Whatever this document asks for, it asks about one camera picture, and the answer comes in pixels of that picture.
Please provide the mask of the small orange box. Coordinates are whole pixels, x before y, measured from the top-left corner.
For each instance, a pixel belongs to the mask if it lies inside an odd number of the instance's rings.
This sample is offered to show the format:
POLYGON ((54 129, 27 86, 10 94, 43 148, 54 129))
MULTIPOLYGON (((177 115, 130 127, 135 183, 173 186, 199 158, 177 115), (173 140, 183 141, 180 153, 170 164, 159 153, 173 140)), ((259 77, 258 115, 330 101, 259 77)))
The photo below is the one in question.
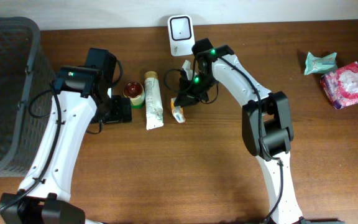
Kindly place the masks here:
POLYGON ((172 115, 178 123, 184 123, 186 119, 184 117, 183 108, 181 106, 175 106, 175 100, 176 98, 170 100, 172 115))

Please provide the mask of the red purple tissue pack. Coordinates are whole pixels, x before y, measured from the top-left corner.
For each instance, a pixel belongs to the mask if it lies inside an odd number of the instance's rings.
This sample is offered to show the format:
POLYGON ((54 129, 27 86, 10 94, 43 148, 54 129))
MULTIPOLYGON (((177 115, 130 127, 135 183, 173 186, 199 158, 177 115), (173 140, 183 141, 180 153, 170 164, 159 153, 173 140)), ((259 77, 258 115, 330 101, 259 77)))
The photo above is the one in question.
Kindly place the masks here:
POLYGON ((358 104, 358 62, 323 75, 321 86, 337 110, 358 104))

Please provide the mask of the white cream tube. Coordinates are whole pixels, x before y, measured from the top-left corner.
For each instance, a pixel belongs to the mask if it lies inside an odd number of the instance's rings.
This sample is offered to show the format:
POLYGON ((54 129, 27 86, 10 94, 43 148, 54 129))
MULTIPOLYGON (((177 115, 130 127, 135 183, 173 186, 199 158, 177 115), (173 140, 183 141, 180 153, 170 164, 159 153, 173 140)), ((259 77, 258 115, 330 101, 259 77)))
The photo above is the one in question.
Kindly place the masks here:
POLYGON ((163 126, 163 106, 158 75, 155 71, 144 74, 146 130, 163 126))

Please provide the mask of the teal wipes packet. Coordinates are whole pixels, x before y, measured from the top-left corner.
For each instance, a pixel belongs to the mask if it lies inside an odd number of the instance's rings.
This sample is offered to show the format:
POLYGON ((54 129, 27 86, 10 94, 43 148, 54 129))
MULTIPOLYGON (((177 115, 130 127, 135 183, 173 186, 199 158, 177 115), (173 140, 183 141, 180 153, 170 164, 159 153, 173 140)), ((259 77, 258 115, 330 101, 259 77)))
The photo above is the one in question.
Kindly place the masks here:
POLYGON ((306 67, 304 75, 310 75, 312 73, 326 74, 337 70, 336 56, 336 52, 325 57, 315 57, 311 52, 308 52, 305 61, 306 67))

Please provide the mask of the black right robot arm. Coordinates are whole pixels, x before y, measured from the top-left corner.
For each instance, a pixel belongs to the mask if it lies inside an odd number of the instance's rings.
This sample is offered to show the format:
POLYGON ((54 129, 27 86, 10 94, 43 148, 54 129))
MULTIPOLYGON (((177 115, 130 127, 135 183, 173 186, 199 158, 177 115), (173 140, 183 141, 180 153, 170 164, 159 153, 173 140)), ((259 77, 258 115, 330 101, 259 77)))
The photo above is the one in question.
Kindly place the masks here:
POLYGON ((228 45, 213 47, 209 39, 195 42, 193 68, 184 68, 174 106, 208 104, 208 91, 222 84, 242 108, 242 139, 262 169, 269 213, 264 223, 301 223, 290 171, 294 138, 289 100, 282 91, 263 87, 241 65, 228 45))

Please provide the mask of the green lid jar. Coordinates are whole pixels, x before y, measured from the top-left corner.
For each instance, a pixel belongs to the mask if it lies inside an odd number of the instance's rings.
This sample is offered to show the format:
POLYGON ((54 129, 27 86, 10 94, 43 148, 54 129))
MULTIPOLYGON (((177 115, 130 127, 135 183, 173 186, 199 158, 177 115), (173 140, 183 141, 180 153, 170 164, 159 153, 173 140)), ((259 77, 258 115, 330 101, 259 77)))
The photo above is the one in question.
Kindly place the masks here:
POLYGON ((129 82, 123 89, 123 94, 130 99, 131 107, 139 109, 145 103, 144 87, 139 82, 129 82))

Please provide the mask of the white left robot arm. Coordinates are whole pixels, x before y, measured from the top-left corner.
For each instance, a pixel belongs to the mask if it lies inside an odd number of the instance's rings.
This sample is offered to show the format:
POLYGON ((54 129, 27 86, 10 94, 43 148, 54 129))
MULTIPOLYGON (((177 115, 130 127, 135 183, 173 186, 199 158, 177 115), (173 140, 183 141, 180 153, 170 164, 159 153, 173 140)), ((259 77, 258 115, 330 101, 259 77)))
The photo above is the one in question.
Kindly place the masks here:
POLYGON ((128 98, 113 95, 120 61, 106 49, 91 48, 85 64, 63 66, 50 83, 52 107, 40 146, 16 194, 0 198, 5 223, 90 223, 72 205, 71 181, 90 124, 132 121, 128 98))

